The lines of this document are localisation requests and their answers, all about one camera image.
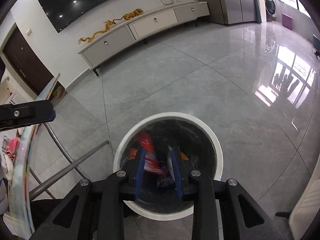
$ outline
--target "screw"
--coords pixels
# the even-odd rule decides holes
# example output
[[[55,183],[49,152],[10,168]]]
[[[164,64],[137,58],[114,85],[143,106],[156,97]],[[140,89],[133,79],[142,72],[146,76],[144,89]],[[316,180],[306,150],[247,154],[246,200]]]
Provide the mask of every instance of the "screw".
[[[125,171],[118,171],[117,176],[118,177],[124,177],[127,173]]]
[[[197,171],[197,170],[194,170],[194,171],[191,171],[191,175],[194,176],[194,177],[199,177],[201,175],[201,172]]]
[[[230,186],[235,186],[235,185],[238,184],[238,182],[235,179],[229,179],[228,183],[229,183]]]
[[[87,186],[89,184],[89,180],[88,179],[81,179],[80,181],[80,185],[81,186]]]

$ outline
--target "golden dragon sculpture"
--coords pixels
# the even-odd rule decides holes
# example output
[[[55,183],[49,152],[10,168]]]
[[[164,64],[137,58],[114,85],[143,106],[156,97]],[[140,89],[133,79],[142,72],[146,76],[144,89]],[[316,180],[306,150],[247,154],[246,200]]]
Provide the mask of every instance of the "golden dragon sculpture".
[[[133,12],[131,12],[131,13],[126,13],[125,15],[123,15],[120,19],[114,19],[113,21],[107,20],[106,22],[103,22],[104,25],[105,25],[104,30],[95,32],[95,33],[92,35],[92,37],[80,38],[80,39],[78,40],[78,44],[80,44],[81,42],[85,42],[85,41],[91,42],[98,33],[106,33],[107,31],[110,30],[110,27],[111,27],[112,25],[115,25],[115,24],[116,24],[115,21],[120,21],[120,20],[122,20],[122,19],[124,19],[124,20],[130,20],[130,19],[132,19],[133,17],[136,17],[136,16],[138,16],[138,15],[140,15],[140,14],[143,14],[143,10],[142,10],[142,9],[135,9]]]

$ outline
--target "light switch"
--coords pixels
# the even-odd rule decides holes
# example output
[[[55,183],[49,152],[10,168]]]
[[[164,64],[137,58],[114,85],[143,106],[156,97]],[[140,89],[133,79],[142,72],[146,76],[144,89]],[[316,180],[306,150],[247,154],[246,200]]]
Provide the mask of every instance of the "light switch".
[[[31,33],[32,33],[32,30],[30,30],[30,29],[28,29],[27,32],[26,32],[26,34],[27,34],[28,36],[30,36]]]

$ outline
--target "white tv cabinet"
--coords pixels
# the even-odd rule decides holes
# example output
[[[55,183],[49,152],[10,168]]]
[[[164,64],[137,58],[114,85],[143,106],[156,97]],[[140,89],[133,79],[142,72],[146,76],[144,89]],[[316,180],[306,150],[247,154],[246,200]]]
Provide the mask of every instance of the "white tv cabinet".
[[[207,15],[207,2],[190,1],[162,6],[114,25],[108,32],[86,43],[78,54],[88,63],[89,69],[98,75],[96,68],[101,63],[127,47],[145,41],[155,33]]]

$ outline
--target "baseboard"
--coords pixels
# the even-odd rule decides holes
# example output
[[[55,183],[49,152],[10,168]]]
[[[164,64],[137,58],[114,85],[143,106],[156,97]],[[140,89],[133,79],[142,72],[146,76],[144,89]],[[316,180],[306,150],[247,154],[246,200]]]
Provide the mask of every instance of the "baseboard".
[[[82,80],[92,73],[92,69],[85,70],[80,76],[78,76],[70,85],[65,88],[68,93],[73,90]]]

